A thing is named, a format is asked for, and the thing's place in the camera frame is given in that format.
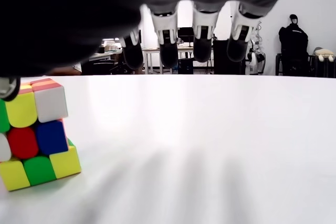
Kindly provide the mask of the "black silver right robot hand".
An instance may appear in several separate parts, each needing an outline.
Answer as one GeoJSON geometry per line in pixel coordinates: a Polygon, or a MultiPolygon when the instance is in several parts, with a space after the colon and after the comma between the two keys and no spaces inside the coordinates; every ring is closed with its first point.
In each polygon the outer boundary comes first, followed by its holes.
{"type": "MultiPolygon", "coordinates": [[[[22,77],[42,76],[92,56],[106,38],[119,38],[128,66],[138,68],[140,7],[151,12],[161,61],[177,63],[177,5],[181,0],[1,0],[1,99],[13,100],[22,77]]],[[[253,30],[277,0],[190,0],[194,58],[206,62],[221,8],[237,1],[227,53],[241,61],[253,30]]]]}

